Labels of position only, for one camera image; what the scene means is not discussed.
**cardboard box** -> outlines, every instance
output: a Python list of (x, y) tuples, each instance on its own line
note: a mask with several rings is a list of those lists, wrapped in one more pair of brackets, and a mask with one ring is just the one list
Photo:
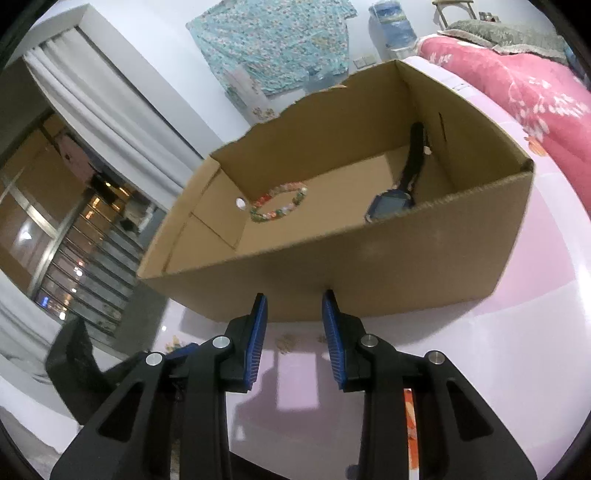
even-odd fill
[[(415, 188), (417, 206), (367, 224), (374, 196), (398, 179), (419, 120), (433, 155)], [(511, 253), (533, 168), (456, 92), (391, 61), (215, 151), (167, 215), (138, 275), (218, 321), (243, 315), (257, 292), (279, 322), (319, 320), (327, 288), (359, 317), (481, 299)], [(308, 195), (280, 220), (254, 223), (236, 207), (239, 197), (253, 202), (289, 181), (304, 181)]]

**pillow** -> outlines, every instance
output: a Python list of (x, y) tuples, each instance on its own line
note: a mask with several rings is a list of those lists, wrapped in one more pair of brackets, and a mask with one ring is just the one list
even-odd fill
[(539, 33), (524, 25), (508, 25), (482, 20), (460, 20), (443, 32), (445, 35), (469, 40), (477, 45), (493, 48), (501, 55), (532, 53), (543, 58), (567, 64), (564, 39), (556, 34)]

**colorful bead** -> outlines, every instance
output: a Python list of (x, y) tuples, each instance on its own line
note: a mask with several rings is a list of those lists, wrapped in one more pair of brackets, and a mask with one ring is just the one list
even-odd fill
[[(297, 193), (295, 194), (295, 197), (293, 197), (291, 203), (285, 205), (284, 207), (278, 208), (277, 210), (274, 210), (272, 212), (258, 213), (260, 208), (273, 197), (279, 195), (280, 193), (294, 192), (296, 190)], [(278, 187), (271, 189), (269, 193), (264, 194), (261, 198), (259, 198), (256, 202), (252, 204), (251, 219), (253, 222), (263, 223), (268, 222), (269, 220), (283, 218), (289, 213), (293, 212), (297, 208), (297, 206), (300, 205), (300, 203), (302, 203), (304, 198), (306, 198), (307, 193), (308, 187), (299, 181), (279, 185)]]

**pink garment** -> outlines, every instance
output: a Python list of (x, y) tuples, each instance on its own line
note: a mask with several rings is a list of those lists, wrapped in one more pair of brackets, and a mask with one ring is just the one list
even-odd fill
[(82, 183), (88, 185), (96, 171), (82, 147), (66, 134), (57, 137), (56, 143), (60, 147), (60, 155), (70, 171)]
[(568, 67), (450, 37), (425, 38), (419, 55), (509, 112), (552, 156), (591, 215), (591, 93)]

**wooden chair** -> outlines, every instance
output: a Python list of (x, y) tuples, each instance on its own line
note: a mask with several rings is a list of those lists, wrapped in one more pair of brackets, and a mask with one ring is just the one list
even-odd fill
[(437, 11), (439, 12), (439, 15), (441, 15), (441, 20), (443, 21), (443, 26), (445, 28), (447, 28), (447, 20), (445, 19), (445, 15), (443, 15), (443, 7), (446, 7), (448, 5), (466, 4), (468, 10), (470, 11), (471, 17), (474, 20), (478, 20), (476, 14), (474, 13), (474, 10), (472, 9), (473, 3), (474, 0), (433, 0), (433, 5), (437, 7)]

